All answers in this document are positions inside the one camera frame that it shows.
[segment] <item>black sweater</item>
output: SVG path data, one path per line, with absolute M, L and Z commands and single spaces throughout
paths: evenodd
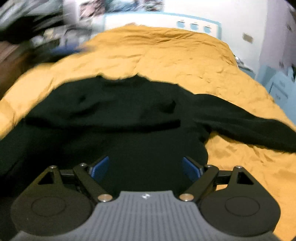
M 49 165 L 71 168 L 108 155 L 101 185 L 110 194 L 179 194 L 191 185 L 182 157 L 206 164 L 204 143 L 211 131 L 296 152 L 291 128 L 213 95 L 139 76 L 118 81 L 98 76 L 53 90 L 0 141 L 0 177 L 10 193 L 19 193 Z

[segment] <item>round black disc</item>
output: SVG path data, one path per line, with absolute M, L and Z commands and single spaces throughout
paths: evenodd
M 44 188 L 41 193 L 19 196 L 12 205 L 11 218 L 19 230 L 52 236 L 79 227 L 91 212 L 91 203 L 83 194 L 64 187 Z
M 225 189 L 206 196 L 201 201 L 200 212 L 213 227 L 239 237 L 273 231 L 280 216 L 278 205 L 272 198 L 240 196 Z

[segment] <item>blue gripper pad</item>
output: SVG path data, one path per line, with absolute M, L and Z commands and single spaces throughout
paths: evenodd
M 182 168 L 185 175 L 192 181 L 197 181 L 203 174 L 202 168 L 197 168 L 191 161 L 189 161 L 186 157 L 182 159 Z
M 105 176 L 106 172 L 108 171 L 109 167 L 109 157 L 106 156 L 103 160 L 98 162 L 95 166 L 90 169 L 90 176 L 99 183 L 103 177 Z

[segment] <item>logo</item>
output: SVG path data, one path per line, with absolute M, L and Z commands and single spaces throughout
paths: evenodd
M 144 198 L 145 200 L 147 200 L 148 198 L 151 197 L 151 195 L 149 195 L 148 193 L 145 193 L 143 195 L 141 195 L 142 198 Z

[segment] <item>wooden furniture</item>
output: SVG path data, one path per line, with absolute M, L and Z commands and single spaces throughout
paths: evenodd
M 17 78 L 30 67 L 29 44 L 13 45 L 0 42 L 0 99 Z

